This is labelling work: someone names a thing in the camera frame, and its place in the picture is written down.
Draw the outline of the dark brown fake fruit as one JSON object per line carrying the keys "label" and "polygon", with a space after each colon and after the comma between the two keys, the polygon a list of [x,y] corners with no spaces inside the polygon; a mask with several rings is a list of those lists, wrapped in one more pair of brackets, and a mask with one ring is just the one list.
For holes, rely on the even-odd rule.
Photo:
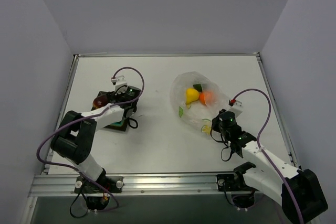
{"label": "dark brown fake fruit", "polygon": [[108,104],[109,100],[106,95],[100,95],[96,97],[92,102],[92,107],[94,109],[99,109],[103,106],[106,106]]}

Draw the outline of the orange fake fruit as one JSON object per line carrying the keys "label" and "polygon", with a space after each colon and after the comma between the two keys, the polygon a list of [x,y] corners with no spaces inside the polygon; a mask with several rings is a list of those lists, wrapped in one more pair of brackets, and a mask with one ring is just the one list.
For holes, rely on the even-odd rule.
{"label": "orange fake fruit", "polygon": [[213,91],[203,91],[199,95],[200,103],[202,105],[212,105],[217,101],[217,97]]}

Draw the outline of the translucent plastic bag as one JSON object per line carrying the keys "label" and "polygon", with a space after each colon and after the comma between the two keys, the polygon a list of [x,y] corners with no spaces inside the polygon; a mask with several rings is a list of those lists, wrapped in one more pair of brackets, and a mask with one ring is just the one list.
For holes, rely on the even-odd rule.
{"label": "translucent plastic bag", "polygon": [[[212,105],[202,105],[200,101],[185,104],[185,90],[193,88],[193,84],[203,83],[203,91],[213,91],[217,101]],[[170,88],[170,104],[178,121],[183,126],[189,126],[203,134],[210,134],[212,119],[222,109],[229,109],[229,97],[222,92],[219,86],[199,72],[192,71],[178,75]]]}

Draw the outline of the yellow fake pear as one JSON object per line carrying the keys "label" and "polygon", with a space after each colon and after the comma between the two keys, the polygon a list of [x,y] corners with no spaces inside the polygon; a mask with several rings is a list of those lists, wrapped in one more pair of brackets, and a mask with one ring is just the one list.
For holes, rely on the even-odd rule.
{"label": "yellow fake pear", "polygon": [[188,88],[185,90],[185,104],[191,104],[199,100],[200,92],[194,88]]}

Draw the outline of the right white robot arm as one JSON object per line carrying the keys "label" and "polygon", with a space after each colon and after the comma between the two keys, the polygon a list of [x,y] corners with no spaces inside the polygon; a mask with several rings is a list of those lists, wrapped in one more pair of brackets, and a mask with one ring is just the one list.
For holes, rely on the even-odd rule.
{"label": "right white robot arm", "polygon": [[316,174],[287,163],[242,130],[232,111],[220,110],[212,120],[212,130],[220,133],[231,154],[245,163],[234,168],[236,187],[253,188],[276,202],[291,223],[307,223],[328,209]]}

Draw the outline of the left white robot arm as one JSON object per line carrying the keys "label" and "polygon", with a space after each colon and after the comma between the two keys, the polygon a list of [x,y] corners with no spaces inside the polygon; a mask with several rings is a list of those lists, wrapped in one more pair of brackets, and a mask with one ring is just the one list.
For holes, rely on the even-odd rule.
{"label": "left white robot arm", "polygon": [[91,111],[78,113],[68,111],[60,127],[81,119],[69,127],[59,131],[51,140],[51,149],[61,157],[70,161],[78,172],[88,177],[87,186],[94,192],[100,192],[106,185],[106,171],[91,155],[93,139],[96,131],[108,128],[125,132],[131,125],[132,115],[137,110],[137,100],[141,89],[123,85],[124,92],[112,91],[98,93]]}

